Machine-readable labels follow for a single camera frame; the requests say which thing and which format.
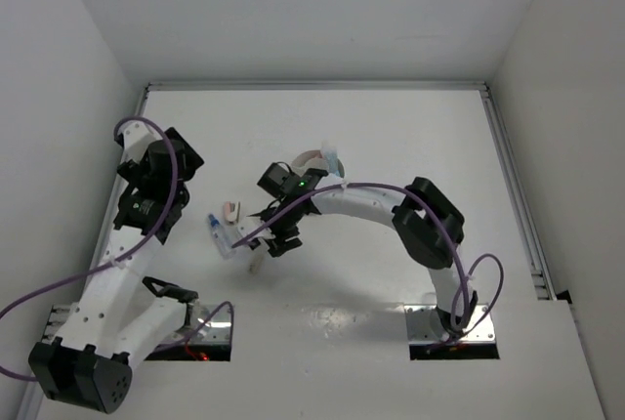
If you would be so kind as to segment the beige eraser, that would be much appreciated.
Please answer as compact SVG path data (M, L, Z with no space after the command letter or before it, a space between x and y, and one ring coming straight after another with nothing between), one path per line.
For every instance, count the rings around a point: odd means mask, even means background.
M264 261L265 261L264 254L255 255L249 263L248 272L250 274L257 274L262 268Z

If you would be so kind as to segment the clear blue-cap bottle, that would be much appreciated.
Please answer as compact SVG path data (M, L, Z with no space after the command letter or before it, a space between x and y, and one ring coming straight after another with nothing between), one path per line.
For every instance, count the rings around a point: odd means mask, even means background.
M230 259L235 254L235 249L232 247L226 228L214 214L208 215L207 222L213 241L218 247L220 254L224 259Z

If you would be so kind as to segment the blue highlighter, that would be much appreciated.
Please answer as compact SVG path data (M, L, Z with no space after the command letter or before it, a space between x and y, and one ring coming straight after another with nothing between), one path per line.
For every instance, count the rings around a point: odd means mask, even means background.
M327 162L328 172L335 176L340 177L340 165L338 158L338 150L335 146L331 145L328 141L323 141L320 149L322 158Z

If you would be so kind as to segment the pink highlighter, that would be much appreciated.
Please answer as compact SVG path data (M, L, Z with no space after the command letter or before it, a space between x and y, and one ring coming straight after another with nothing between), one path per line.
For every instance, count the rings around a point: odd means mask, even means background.
M307 150L298 156L298 159L306 163L312 159L322 159L322 153L319 149Z

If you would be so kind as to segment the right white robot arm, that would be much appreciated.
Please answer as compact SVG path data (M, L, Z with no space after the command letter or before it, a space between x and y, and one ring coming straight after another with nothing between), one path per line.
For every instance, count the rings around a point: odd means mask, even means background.
M268 227L252 243L266 244L272 257L302 245L298 225L309 215L342 215L386 226L396 232L408 256L428 270L443 329L458 335L466 327L477 296L458 256L465 218L431 180L417 177L398 189L345 185L322 169L297 174L274 162L258 186L274 203L255 215Z

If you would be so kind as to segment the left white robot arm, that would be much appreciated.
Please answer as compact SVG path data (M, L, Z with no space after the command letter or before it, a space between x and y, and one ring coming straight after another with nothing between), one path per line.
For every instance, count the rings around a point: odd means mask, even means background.
M184 327L198 295L147 274L190 201L186 183L204 161L173 127L162 134L133 121L116 140L127 187L102 258L80 300L28 363L46 398L110 414L125 400L138 365Z

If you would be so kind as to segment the white round divided organizer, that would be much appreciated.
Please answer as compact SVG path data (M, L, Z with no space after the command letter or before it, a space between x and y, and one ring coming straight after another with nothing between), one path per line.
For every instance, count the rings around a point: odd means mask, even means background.
M301 160L298 159L298 156L296 156L290 162L290 166L291 166L292 170L295 173L297 173L298 175L302 176L309 169L318 169L318 170L323 170L323 171L326 171L327 173L329 173L328 172L327 162L323 158L322 159L312 159L312 160L304 163L304 162L302 162ZM345 175L346 175L345 167L344 167L342 161L340 160L340 158L339 158L339 165L340 165L340 171L341 171L340 178L344 178Z

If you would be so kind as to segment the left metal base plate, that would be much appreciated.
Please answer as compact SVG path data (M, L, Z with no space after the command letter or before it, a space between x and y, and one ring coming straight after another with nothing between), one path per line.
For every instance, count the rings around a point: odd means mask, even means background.
M225 345L231 342L233 335L233 306L216 305L195 307L189 324L170 333L162 340L162 345Z

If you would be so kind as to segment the metal base plate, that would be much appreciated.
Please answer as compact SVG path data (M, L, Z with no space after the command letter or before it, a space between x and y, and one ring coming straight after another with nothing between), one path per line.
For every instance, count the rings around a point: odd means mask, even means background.
M408 342L411 346L425 347L438 344L449 337L439 320L435 305L405 305L404 315ZM476 306L458 342L469 345L496 343L494 323L487 305Z
M233 335L233 306L216 305L195 307L189 324L170 333L162 340L162 345L225 345L231 342Z

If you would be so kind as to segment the aluminium frame rail back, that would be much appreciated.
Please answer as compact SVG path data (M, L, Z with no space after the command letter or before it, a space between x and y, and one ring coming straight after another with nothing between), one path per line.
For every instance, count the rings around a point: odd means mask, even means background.
M486 91L477 81L431 80L227 80L161 81L149 83L148 92L157 91L299 91L299 90L442 90Z

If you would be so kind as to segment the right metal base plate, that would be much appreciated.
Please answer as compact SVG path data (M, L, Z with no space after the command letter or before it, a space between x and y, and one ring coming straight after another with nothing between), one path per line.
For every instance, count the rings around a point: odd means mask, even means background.
M404 315L408 342L411 346L425 347L438 344L449 337L439 320L435 305L405 305ZM469 345L496 343L494 323L487 305L476 306L458 342Z

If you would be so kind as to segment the aluminium frame rail right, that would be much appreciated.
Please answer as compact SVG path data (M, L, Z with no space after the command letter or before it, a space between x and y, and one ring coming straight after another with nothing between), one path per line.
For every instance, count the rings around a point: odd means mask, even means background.
M521 232L521 241L529 262L537 298L544 301L555 301L558 299L557 292L551 278L538 230L524 193L521 176L503 116L487 85L482 87L480 95Z

